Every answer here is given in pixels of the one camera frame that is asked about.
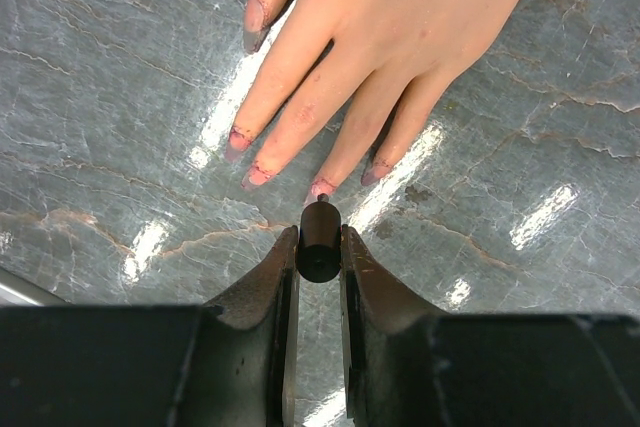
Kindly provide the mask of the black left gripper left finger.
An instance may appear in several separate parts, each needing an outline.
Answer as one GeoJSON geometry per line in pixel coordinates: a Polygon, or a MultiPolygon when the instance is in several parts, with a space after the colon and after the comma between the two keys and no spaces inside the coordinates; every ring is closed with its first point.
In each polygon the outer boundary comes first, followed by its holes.
{"type": "Polygon", "coordinates": [[[5,426],[290,426],[298,231],[202,305],[5,307],[5,426]]]}

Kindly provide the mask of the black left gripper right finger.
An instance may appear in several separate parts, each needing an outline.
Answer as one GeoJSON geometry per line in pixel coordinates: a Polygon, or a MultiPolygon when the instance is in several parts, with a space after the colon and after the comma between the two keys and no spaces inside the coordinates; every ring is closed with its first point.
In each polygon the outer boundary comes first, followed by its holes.
{"type": "Polygon", "coordinates": [[[639,321],[450,314],[341,239],[346,411],[358,426],[635,426],[639,321]]]}

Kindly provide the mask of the black nail polish cap brush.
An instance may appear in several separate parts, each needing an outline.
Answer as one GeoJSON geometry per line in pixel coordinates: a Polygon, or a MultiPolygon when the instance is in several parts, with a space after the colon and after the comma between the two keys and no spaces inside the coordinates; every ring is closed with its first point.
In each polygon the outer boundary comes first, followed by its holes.
{"type": "Polygon", "coordinates": [[[305,207],[300,219],[296,265],[309,282],[325,283],[341,268],[341,216],[327,194],[305,207]]]}

